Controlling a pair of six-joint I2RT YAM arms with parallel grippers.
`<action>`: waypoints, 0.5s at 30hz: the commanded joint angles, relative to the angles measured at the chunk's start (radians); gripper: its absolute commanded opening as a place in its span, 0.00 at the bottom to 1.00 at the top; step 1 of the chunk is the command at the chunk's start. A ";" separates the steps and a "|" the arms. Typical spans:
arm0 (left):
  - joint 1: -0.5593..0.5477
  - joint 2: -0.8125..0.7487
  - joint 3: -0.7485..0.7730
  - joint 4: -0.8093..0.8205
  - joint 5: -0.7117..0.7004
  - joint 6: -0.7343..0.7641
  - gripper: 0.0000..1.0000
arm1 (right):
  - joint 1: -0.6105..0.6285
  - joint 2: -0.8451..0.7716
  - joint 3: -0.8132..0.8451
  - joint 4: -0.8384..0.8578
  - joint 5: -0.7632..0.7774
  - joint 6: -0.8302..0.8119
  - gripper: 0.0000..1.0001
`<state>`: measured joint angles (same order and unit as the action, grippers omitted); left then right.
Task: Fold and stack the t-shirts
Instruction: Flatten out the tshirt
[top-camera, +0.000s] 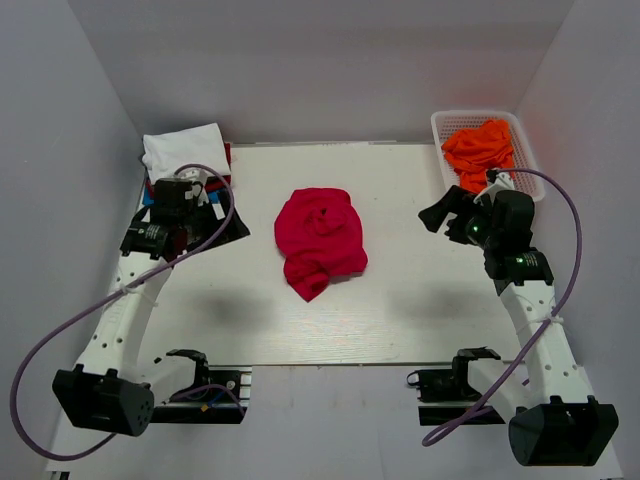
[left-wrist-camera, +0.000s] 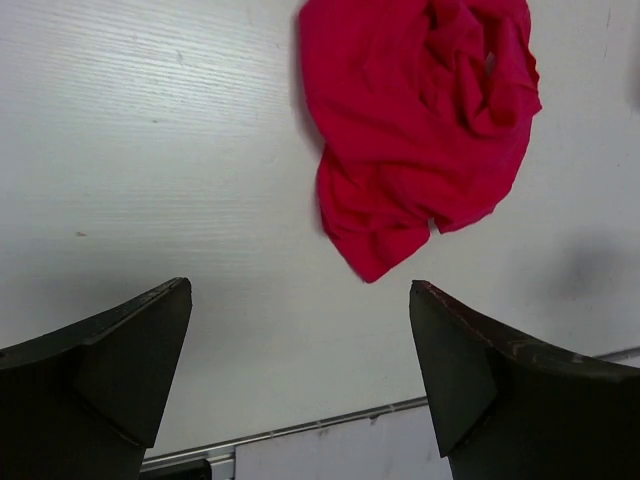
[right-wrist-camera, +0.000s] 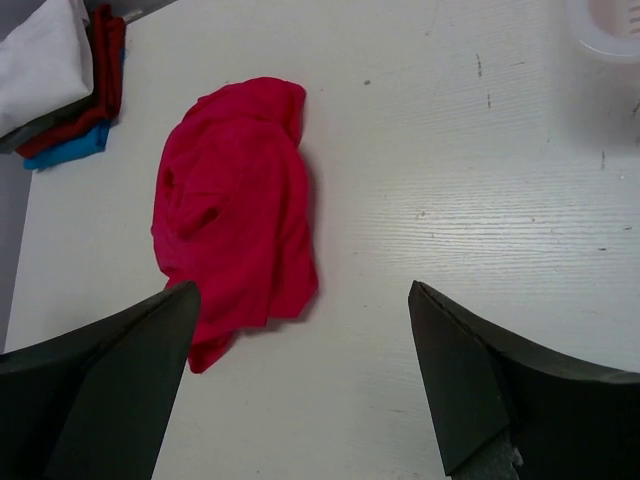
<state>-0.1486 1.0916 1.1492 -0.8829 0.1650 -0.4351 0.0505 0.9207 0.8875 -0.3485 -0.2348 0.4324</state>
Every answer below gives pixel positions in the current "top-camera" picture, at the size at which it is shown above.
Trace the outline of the crimson red t-shirt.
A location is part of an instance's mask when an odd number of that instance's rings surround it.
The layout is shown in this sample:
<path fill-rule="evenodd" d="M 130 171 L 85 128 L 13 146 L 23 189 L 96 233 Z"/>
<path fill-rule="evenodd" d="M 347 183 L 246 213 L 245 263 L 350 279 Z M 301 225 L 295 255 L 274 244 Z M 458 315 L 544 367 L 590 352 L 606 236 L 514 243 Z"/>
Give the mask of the crimson red t-shirt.
<path fill-rule="evenodd" d="M 333 278 L 361 274 L 368 265 L 361 219 L 342 189 L 294 191 L 274 222 L 274 238 L 287 283 L 307 302 Z"/>

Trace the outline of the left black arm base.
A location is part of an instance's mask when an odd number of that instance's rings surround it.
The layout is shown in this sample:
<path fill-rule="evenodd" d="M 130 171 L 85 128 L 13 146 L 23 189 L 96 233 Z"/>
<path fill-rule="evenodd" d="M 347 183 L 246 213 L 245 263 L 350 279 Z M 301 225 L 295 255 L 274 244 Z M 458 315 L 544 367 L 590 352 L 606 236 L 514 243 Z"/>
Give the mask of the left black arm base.
<path fill-rule="evenodd" d="M 199 390 L 154 409 L 152 424 L 240 425 L 248 411 L 251 367 L 211 367 Z"/>

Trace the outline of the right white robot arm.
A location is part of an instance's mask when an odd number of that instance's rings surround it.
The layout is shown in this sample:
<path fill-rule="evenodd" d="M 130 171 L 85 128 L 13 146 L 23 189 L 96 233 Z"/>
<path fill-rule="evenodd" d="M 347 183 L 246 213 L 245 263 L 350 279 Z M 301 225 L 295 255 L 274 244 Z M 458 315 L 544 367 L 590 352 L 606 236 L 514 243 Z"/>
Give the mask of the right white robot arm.
<path fill-rule="evenodd" d="M 459 351 L 453 390 L 476 403 L 435 428 L 422 443 L 432 446 L 490 406 L 507 424 L 508 440 L 522 466 L 591 467 L 619 425 L 615 407 L 600 403 L 581 375 L 559 316 L 554 277 L 545 255 L 534 248 L 533 199 L 515 190 L 475 196 L 458 186 L 419 218 L 426 229 L 445 226 L 453 242 L 479 247 L 484 268 L 511 318 L 527 379 L 503 367 L 489 349 Z"/>

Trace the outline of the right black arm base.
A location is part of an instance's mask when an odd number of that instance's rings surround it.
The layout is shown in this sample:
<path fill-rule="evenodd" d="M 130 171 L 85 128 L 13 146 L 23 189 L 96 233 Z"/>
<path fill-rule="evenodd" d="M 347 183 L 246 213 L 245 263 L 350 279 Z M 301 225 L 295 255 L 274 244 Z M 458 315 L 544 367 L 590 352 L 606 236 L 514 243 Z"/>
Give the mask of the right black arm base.
<path fill-rule="evenodd" d="M 418 393 L 418 417 L 421 426 L 439 426 L 453 420 L 480 398 L 470 387 L 455 383 L 451 368 L 414 370 L 406 377 L 406 384 Z"/>

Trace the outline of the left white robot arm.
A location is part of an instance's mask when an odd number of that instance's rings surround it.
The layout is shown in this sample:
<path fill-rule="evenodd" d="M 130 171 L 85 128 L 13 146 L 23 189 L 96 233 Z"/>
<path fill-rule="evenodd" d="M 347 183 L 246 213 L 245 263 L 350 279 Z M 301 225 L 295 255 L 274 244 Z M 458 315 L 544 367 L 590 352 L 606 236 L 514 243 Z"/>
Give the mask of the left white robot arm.
<path fill-rule="evenodd" d="M 145 363 L 138 356 L 176 260 L 248 234 L 228 189 L 208 194 L 201 182 L 177 178 L 155 184 L 152 203 L 133 216 L 120 245 L 115 299 L 75 366 L 54 377 L 53 392 L 73 426 L 139 436 L 154 421 L 185 421 L 208 396 L 230 392 L 197 350 L 174 348 Z"/>

